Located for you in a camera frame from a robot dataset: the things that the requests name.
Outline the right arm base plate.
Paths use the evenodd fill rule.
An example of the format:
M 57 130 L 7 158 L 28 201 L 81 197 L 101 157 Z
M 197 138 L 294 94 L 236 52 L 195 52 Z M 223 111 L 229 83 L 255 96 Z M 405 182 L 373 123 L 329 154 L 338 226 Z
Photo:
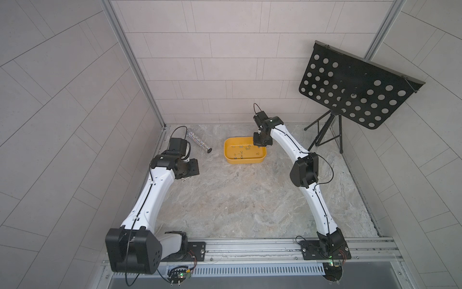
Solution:
M 297 243 L 304 260 L 351 260 L 351 253 L 345 241 L 334 243 L 330 248 L 319 240 L 301 240 Z

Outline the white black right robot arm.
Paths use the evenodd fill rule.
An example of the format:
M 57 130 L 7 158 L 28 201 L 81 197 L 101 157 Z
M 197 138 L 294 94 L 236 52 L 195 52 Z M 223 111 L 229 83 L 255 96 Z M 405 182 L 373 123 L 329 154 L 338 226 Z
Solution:
M 270 118 L 261 111 L 253 119 L 259 130 L 253 135 L 253 144 L 266 147 L 277 142 L 293 162 L 289 177 L 293 185 L 301 190 L 314 216 L 321 255 L 327 258 L 345 255 L 347 243 L 321 193 L 318 180 L 320 156 L 303 148 L 279 117 Z

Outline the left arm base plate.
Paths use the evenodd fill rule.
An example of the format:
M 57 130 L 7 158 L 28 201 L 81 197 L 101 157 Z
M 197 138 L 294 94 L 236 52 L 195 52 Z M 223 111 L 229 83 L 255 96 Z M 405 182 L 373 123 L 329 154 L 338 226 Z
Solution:
M 202 262 L 205 260 L 206 242 L 188 242 L 186 249 L 163 258 L 162 262 Z

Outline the yellow plastic storage box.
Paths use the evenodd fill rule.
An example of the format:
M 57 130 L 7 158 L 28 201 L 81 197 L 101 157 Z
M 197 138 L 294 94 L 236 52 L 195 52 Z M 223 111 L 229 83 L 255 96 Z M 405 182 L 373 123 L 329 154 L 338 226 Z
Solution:
M 253 137 L 232 137 L 225 141 L 224 155 L 230 164 L 254 164 L 264 161 L 267 149 L 254 145 Z

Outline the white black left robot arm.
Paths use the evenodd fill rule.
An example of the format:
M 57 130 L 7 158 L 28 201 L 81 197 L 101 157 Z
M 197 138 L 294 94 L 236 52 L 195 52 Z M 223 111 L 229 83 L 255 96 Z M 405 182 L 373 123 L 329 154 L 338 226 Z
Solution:
M 170 231 L 155 235 L 155 224 L 170 186 L 177 179 L 199 174 L 198 161 L 183 160 L 166 153 L 152 159 L 148 179 L 138 201 L 119 228 L 105 237 L 109 263 L 113 272 L 153 274 L 160 262 L 173 255 L 186 256 L 188 238 L 185 232 Z

